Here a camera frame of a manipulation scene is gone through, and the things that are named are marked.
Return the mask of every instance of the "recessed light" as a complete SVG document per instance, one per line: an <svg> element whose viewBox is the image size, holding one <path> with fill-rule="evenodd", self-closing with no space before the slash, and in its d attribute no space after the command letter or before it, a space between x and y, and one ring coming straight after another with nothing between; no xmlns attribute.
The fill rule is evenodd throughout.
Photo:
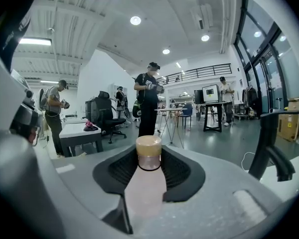
<svg viewBox="0 0 299 239"><path fill-rule="evenodd" d="M39 44L39 45L51 46L51 39L24 37L19 41L19 43L20 44Z"/></svg>
<svg viewBox="0 0 299 239"><path fill-rule="evenodd" d="M169 49L165 49L165 50L163 50L163 54L167 55L167 54L169 54L169 53L170 53L170 50L169 50Z"/></svg>
<svg viewBox="0 0 299 239"><path fill-rule="evenodd" d="M202 40L203 42L208 41L208 40L209 40L209 35L203 35L203 36L201 37L201 40Z"/></svg>
<svg viewBox="0 0 299 239"><path fill-rule="evenodd" d="M259 37L259 36L261 36L261 32L260 31L257 31L257 32L254 33L254 37Z"/></svg>
<svg viewBox="0 0 299 239"><path fill-rule="evenodd" d="M139 25L140 23L141 23L140 17L137 17L137 16L131 17L131 24L133 24L133 25Z"/></svg>

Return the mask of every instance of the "black pants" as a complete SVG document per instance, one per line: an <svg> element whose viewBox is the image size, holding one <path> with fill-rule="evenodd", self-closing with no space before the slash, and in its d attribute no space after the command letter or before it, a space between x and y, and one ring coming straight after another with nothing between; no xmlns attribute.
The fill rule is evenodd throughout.
<svg viewBox="0 0 299 239"><path fill-rule="evenodd" d="M141 104L141 123L139 137L143 135L154 135L157 117L157 102L145 100Z"/></svg>
<svg viewBox="0 0 299 239"><path fill-rule="evenodd" d="M46 111L45 119L52 131L52 139L53 139L55 151L56 153L63 155L62 146L59 137L59 134L62 131L60 115L56 116L55 113L49 113L48 111Z"/></svg>

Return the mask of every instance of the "blue chair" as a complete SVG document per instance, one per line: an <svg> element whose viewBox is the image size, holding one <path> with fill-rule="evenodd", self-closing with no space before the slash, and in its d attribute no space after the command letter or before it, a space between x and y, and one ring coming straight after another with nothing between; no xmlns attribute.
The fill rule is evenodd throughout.
<svg viewBox="0 0 299 239"><path fill-rule="evenodd" d="M191 127L191 116L193 114L193 105L187 104L187 105L184 105L183 108L187 109L187 110L183 110L183 114L179 115L178 117L181 117L182 125L184 125L184 118L185 118L185 128L186 128L186 119L187 119L187 117L190 117L190 127Z"/></svg>

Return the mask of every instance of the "ceiling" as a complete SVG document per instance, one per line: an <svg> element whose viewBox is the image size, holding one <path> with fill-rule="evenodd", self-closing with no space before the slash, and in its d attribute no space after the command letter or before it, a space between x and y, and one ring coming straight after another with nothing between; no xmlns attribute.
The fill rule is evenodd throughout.
<svg viewBox="0 0 299 239"><path fill-rule="evenodd" d="M96 48L130 75L221 50L223 0L35 0L26 37L52 39L51 46L20 44L12 68L39 80L65 79L76 86L80 70ZM200 29L193 10L211 6L210 25ZM139 16L140 25L132 25ZM208 34L210 39L202 42ZM170 49L163 55L163 49Z"/></svg>

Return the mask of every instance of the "balcony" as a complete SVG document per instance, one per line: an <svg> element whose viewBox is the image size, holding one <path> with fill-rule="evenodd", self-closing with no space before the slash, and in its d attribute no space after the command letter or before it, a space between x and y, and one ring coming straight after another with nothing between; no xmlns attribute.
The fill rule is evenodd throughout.
<svg viewBox="0 0 299 239"><path fill-rule="evenodd" d="M196 68L192 70L182 71L175 74L166 75L157 79L157 83L161 85L169 85L172 83L195 82L204 79L218 78L224 75L234 76L230 64L221 64Z"/></svg>

